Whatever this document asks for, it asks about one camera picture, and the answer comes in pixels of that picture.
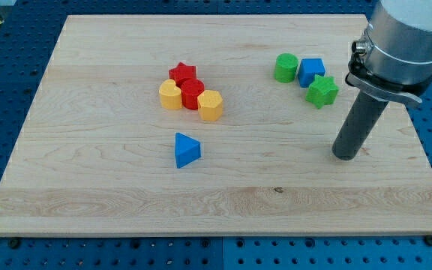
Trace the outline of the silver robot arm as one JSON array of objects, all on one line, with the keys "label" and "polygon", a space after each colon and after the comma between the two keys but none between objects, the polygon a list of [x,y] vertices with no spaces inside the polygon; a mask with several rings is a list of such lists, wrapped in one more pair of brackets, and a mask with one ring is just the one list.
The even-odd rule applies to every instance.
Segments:
[{"label": "silver robot arm", "polygon": [[421,104],[432,82],[432,0],[379,0],[348,68],[346,82],[377,101]]}]

